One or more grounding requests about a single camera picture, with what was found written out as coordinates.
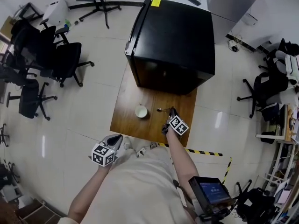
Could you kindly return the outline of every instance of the yellow and black striped tape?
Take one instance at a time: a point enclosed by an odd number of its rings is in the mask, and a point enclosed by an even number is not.
[[[230,165],[232,164],[232,157],[230,157],[230,161],[229,161],[229,164],[228,164],[228,168],[227,168],[227,170],[226,170],[226,173],[225,173],[225,175],[224,175],[224,179],[223,179],[223,182],[222,182],[222,184],[224,184],[224,182],[225,182],[225,180],[226,180],[226,176],[228,175],[228,172],[229,172],[229,169],[230,169]]]
[[[168,144],[164,144],[164,143],[158,143],[158,144],[159,144],[160,146],[169,147]],[[204,152],[204,151],[193,150],[193,149],[189,149],[189,148],[185,148],[185,150],[186,150],[187,152],[195,153],[195,154],[205,154],[205,155],[213,155],[213,156],[223,156],[223,154],[220,154],[220,153]]]

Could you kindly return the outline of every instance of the beige shirt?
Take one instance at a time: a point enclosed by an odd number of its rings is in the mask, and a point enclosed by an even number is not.
[[[164,147],[148,149],[140,158],[127,153],[125,159],[117,160],[106,176],[82,223],[194,223],[173,184]],[[76,222],[62,218],[59,224]]]

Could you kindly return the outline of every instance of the person's left arm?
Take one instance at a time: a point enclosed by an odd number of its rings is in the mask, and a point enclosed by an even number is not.
[[[111,165],[104,168],[99,166],[97,172],[72,201],[68,218],[76,221],[78,224],[82,222],[110,167]]]

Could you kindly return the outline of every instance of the black refrigerator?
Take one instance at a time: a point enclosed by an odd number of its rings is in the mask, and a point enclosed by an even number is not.
[[[145,0],[125,55],[137,86],[186,95],[215,75],[211,13],[167,0]]]

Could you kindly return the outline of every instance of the refrigerator handle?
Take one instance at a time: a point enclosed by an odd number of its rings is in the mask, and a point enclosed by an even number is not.
[[[142,8],[140,9],[140,11],[139,11],[139,13],[136,17],[136,20],[135,20],[134,25],[133,25],[132,30],[131,30],[129,40],[126,44],[125,54],[128,55],[128,56],[130,56],[133,52],[135,42],[136,42],[136,40],[139,37],[139,34],[141,32],[143,21],[145,19],[147,11],[150,7],[150,4],[151,4],[151,0],[144,0]]]

